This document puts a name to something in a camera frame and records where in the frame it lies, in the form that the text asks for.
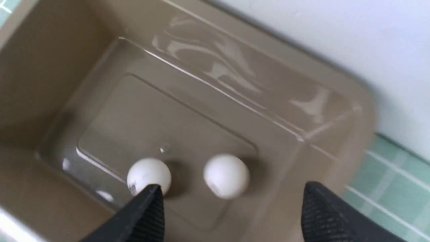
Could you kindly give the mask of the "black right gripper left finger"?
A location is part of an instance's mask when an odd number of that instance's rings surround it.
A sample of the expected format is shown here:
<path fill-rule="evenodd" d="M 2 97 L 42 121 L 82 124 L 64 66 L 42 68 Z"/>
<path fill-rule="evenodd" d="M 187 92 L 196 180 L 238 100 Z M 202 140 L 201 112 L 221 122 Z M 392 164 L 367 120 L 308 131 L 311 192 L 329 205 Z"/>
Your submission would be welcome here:
<path fill-rule="evenodd" d="M 82 242 L 164 242 L 165 210 L 160 185 L 146 186 Z"/>

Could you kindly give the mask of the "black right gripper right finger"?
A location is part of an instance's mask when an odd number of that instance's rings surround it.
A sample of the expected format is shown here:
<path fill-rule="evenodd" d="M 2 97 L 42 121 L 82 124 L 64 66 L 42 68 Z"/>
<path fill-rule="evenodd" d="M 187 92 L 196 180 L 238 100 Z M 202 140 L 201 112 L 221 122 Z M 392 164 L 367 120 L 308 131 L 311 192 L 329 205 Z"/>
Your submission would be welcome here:
<path fill-rule="evenodd" d="M 317 181 L 303 191 L 301 231 L 306 242 L 402 242 Z"/>

